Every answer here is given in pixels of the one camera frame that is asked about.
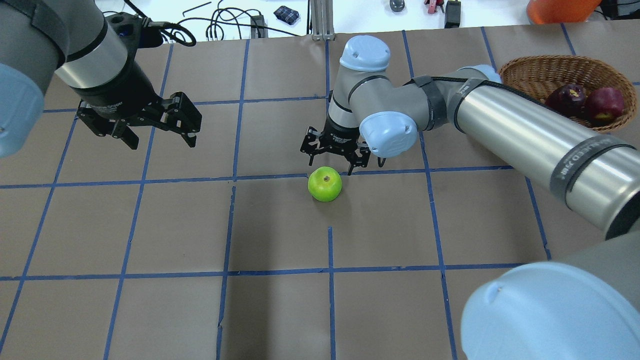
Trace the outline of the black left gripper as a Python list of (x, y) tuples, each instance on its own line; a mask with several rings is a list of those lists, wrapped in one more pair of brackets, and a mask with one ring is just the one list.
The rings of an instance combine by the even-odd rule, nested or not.
[(118, 112), (99, 111), (97, 105), (83, 100), (76, 115), (96, 136), (121, 139), (131, 150), (137, 150), (139, 144), (139, 137), (132, 127), (152, 126), (163, 132), (173, 132), (180, 135), (189, 148), (195, 148), (202, 125), (201, 112), (182, 91), (174, 92), (166, 99), (155, 96), (134, 112), (123, 112), (122, 107)]

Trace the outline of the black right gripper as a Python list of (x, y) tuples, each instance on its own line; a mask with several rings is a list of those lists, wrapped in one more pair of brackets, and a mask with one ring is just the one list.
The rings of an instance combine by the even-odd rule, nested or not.
[(366, 142), (359, 141), (360, 137), (361, 133), (358, 127), (329, 126), (318, 131), (310, 126), (302, 139), (300, 152), (310, 157), (309, 166), (313, 166), (315, 157), (324, 153), (345, 157), (349, 162), (347, 175), (351, 176), (357, 167), (367, 166), (370, 161), (370, 148)]

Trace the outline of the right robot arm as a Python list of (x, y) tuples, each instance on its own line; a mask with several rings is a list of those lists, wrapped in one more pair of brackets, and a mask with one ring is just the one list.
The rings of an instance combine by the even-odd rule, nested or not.
[(301, 152), (352, 167), (397, 157), (419, 132), (450, 124), (605, 233), (559, 260), (518, 266), (476, 289), (461, 319), (469, 360), (639, 358), (639, 151), (574, 123), (502, 83), (488, 64), (420, 76), (396, 88), (391, 52), (352, 37), (339, 60), (324, 129)]

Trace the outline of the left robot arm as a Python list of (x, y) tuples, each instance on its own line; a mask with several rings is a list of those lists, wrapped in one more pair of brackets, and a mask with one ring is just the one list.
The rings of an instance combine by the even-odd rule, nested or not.
[(25, 145), (54, 76), (80, 97), (77, 116), (96, 136), (136, 150), (133, 128), (152, 126), (194, 148), (201, 112), (183, 92), (162, 98), (136, 60), (139, 49), (162, 45), (164, 36), (186, 47), (197, 43), (178, 23), (141, 13), (105, 16), (93, 0), (3, 0), (1, 156)]

